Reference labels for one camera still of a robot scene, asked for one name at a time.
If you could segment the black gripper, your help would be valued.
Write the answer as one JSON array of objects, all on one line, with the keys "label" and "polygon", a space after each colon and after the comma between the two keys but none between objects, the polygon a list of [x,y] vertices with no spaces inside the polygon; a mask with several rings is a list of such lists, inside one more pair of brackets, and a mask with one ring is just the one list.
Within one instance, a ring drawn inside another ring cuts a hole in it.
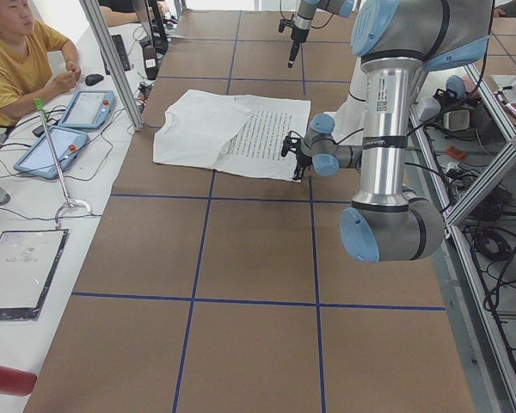
[{"label": "black gripper", "polygon": [[293,181],[303,180],[305,171],[312,165],[312,158],[306,155],[299,146],[296,151],[297,166],[293,173]]},{"label": "black gripper", "polygon": [[299,28],[292,27],[292,46],[289,53],[289,59],[287,62],[287,67],[292,68],[300,50],[300,44],[303,44],[307,41],[310,30],[308,28]]}]

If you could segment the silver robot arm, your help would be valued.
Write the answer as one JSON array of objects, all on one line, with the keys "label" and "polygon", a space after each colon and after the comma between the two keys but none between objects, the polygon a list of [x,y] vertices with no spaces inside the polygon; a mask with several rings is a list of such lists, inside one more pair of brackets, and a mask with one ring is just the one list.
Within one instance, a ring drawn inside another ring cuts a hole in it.
[{"label": "silver robot arm", "polygon": [[490,1],[304,1],[288,22],[295,46],[306,41],[319,10],[356,13],[351,49],[365,74],[360,145],[339,145],[335,120],[318,114],[301,138],[286,137],[282,152],[297,159],[300,178],[312,167],[320,176],[342,168],[360,172],[360,187],[341,214],[341,241],[361,262],[412,261],[441,244],[440,212],[403,182],[409,110],[424,77],[458,68],[487,51],[494,5]]},{"label": "silver robot arm", "polygon": [[279,32],[283,33],[286,28],[291,30],[292,47],[287,67],[293,67],[300,47],[307,41],[313,28],[313,20],[318,10],[348,18],[354,10],[355,4],[356,2],[353,0],[303,0],[295,15],[290,19],[282,17],[279,20]]}]

